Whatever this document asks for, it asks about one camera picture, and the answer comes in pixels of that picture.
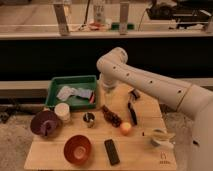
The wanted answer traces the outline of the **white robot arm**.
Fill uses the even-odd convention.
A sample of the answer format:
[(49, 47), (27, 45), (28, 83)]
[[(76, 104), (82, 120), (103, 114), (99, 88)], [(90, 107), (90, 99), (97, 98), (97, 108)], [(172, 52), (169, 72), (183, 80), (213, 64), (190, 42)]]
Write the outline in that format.
[(194, 121), (187, 171), (213, 171), (213, 91), (134, 68), (127, 60), (126, 51), (120, 47), (97, 60), (102, 87), (114, 89), (120, 81), (186, 114)]

